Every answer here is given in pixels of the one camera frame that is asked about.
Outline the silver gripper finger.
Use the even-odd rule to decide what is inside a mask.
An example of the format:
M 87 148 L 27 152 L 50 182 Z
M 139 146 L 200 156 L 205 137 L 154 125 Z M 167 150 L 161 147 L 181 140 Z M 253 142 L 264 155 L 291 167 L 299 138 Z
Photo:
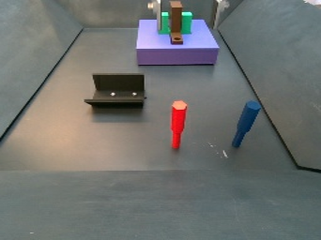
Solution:
M 230 7 L 229 0 L 216 0 L 216 11 L 214 11 L 214 24 L 213 28 L 218 27 L 221 13 Z
M 157 17 L 157 29 L 162 30 L 162 0 L 151 0 L 149 2 L 149 9 L 153 10 Z

